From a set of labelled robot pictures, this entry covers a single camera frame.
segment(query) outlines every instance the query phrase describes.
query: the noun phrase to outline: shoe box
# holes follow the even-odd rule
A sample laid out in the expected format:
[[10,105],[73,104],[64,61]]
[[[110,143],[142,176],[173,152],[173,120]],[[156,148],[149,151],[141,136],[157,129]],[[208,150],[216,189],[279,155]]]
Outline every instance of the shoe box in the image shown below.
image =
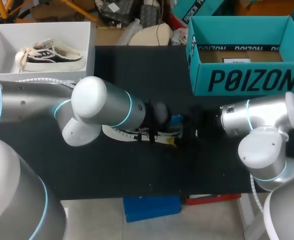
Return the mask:
[[[86,64],[79,70],[22,71],[15,55],[22,48],[31,48],[47,39],[63,42],[80,51]],[[78,82],[94,75],[96,26],[91,22],[44,22],[0,24],[0,81],[17,81],[32,78],[55,78]]]
[[172,12],[188,24],[192,16],[213,15],[222,3],[223,0],[178,0]]
[[288,16],[194,16],[186,56],[196,96],[294,93]]

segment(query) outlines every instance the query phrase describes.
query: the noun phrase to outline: shoelace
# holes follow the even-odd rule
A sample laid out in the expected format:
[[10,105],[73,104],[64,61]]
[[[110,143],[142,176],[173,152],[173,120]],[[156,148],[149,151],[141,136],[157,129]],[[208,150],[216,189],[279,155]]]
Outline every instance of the shoelace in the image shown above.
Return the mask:
[[32,47],[26,47],[21,49],[22,52],[24,52],[23,56],[19,60],[19,69],[22,71],[27,63],[28,55],[31,56],[40,56],[41,54],[38,53],[34,48]]

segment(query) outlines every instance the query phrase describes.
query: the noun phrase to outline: white box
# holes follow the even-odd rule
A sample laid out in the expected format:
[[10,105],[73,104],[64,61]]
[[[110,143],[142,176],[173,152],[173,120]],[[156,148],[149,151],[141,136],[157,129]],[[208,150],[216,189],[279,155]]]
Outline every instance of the white box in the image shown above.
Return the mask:
[[[54,78],[78,82],[93,76],[95,66],[96,26],[91,22],[46,22],[0,24],[0,81],[32,78]],[[83,53],[86,64],[73,71],[22,71],[15,63],[15,55],[25,47],[47,39],[55,39]]]

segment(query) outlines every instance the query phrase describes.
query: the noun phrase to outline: red crate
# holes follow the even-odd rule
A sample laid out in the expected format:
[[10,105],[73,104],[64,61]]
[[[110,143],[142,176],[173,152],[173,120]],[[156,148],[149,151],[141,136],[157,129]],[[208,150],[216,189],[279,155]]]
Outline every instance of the red crate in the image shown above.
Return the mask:
[[241,194],[225,194],[225,195],[219,195],[215,197],[207,197],[207,198],[186,198],[186,202],[188,205],[199,205],[199,204],[210,204],[210,203],[217,203],[217,202],[224,202],[234,199],[239,199],[241,197]]

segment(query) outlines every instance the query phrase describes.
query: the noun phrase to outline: poizon logo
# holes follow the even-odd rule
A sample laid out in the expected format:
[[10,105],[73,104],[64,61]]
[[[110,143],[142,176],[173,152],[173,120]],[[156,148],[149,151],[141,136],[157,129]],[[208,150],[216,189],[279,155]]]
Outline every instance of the poizon logo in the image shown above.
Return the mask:
[[191,49],[189,51],[189,56],[188,56],[188,67],[189,67],[189,71],[190,71],[191,59],[192,59],[193,53],[195,51],[195,46],[196,46],[196,37],[194,35],[194,36],[192,36]]

